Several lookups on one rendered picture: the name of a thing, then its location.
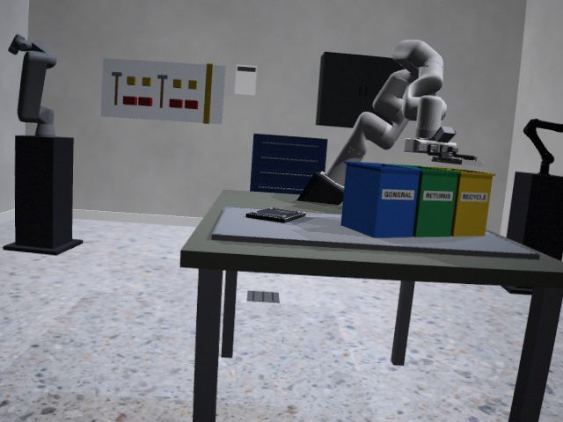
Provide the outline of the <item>blue bin with label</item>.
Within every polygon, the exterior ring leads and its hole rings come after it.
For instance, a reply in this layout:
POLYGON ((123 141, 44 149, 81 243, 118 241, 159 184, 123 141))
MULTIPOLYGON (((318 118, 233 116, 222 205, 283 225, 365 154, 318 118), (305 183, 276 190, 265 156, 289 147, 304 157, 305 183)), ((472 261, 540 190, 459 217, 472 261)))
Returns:
POLYGON ((374 238, 413 237, 423 169, 346 161, 344 164, 347 166, 341 226, 374 238))

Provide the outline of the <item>yellow open bin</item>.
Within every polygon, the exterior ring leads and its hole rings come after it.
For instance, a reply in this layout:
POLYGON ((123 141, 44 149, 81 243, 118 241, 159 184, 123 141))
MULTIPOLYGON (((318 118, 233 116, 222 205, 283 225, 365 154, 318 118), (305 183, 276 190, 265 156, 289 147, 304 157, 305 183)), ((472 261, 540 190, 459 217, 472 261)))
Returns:
POLYGON ((450 235, 484 236, 495 174, 454 168, 430 168, 461 171, 461 174, 457 175, 457 192, 450 235))

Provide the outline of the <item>green bin with label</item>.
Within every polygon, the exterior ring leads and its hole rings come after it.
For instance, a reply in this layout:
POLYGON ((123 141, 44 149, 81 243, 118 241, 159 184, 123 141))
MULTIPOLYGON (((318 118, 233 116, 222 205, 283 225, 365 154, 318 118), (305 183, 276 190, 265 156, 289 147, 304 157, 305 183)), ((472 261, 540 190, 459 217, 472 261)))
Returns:
POLYGON ((419 177, 413 236, 450 236, 457 175, 461 174, 461 171, 416 165, 403 166, 423 169, 419 177))

